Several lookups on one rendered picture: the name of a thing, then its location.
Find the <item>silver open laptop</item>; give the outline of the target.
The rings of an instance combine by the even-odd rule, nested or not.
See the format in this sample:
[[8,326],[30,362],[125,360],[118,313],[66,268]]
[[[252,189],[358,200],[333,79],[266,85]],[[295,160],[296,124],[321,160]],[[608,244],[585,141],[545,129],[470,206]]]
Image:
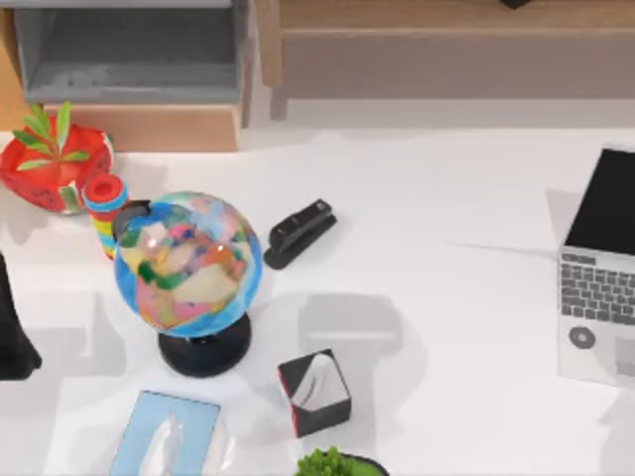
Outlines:
[[558,267],[561,375],[635,390],[635,150],[601,151]]

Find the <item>green plant in black pot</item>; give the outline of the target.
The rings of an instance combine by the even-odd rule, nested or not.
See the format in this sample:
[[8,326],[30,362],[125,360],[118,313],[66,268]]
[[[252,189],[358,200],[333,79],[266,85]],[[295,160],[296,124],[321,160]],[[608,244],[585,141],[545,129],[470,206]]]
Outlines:
[[377,461],[340,452],[336,447],[316,448],[297,462],[294,476],[391,476]]

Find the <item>red plant pot with leaves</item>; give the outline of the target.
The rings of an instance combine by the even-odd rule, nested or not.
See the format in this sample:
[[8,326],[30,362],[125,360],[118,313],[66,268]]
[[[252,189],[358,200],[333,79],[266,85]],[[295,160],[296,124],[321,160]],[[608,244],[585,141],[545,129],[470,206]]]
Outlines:
[[110,136],[71,119],[66,101],[55,113],[35,104],[24,127],[0,152],[0,182],[27,202],[57,214],[85,210],[87,182],[107,174],[115,151]]

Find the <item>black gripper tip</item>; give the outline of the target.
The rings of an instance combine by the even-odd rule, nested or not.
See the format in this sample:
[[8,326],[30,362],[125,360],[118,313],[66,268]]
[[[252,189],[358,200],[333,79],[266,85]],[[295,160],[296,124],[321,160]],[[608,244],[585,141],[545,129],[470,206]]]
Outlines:
[[27,380],[42,363],[40,353],[20,322],[6,262],[0,252],[0,381]]

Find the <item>pale wooden drawer front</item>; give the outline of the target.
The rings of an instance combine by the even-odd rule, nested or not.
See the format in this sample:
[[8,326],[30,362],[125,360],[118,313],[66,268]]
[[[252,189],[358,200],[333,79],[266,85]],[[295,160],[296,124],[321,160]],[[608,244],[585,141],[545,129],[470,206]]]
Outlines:
[[74,104],[73,123],[109,135],[118,152],[235,152],[240,104]]

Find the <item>black stapler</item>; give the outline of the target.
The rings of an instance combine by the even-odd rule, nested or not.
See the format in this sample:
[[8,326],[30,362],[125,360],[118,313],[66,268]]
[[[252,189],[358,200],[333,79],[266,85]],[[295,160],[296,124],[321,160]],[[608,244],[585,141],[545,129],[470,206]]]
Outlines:
[[273,270],[283,270],[336,222],[331,205],[322,199],[292,213],[270,230],[264,262]]

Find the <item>colourful globe on black stand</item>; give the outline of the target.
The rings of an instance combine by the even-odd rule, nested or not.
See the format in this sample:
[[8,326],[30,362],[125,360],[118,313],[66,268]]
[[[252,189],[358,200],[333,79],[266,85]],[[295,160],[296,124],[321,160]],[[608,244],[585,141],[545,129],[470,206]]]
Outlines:
[[263,252],[234,205],[200,191],[133,200],[113,220],[117,288],[158,335],[175,372],[207,378],[234,367],[252,339],[248,309]]

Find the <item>wooden open shelf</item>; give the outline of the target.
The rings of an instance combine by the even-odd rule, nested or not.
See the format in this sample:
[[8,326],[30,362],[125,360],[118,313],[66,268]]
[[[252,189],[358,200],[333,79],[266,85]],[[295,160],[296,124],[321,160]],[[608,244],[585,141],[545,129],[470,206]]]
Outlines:
[[253,0],[274,121],[302,127],[635,117],[635,0]]

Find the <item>light blue tissue box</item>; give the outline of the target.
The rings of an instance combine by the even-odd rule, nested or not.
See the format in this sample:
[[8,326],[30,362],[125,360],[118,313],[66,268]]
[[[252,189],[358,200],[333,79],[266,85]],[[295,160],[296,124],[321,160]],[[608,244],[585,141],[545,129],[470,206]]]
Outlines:
[[220,405],[142,391],[108,476],[222,476],[233,446]]

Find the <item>stack of coloured rings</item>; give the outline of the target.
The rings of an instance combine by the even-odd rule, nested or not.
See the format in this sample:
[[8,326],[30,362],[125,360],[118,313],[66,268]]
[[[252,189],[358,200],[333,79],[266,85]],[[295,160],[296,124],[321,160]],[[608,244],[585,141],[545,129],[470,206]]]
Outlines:
[[115,250],[113,221],[117,212],[129,201],[127,184],[116,175],[100,174],[86,182],[82,199],[100,246],[106,257],[112,260]]

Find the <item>black and red tissue box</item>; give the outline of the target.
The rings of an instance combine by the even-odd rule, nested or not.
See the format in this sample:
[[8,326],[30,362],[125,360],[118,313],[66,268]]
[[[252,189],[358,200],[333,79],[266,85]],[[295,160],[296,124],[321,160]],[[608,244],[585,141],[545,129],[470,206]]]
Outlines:
[[297,438],[349,421],[352,397],[331,349],[283,362],[278,378]]

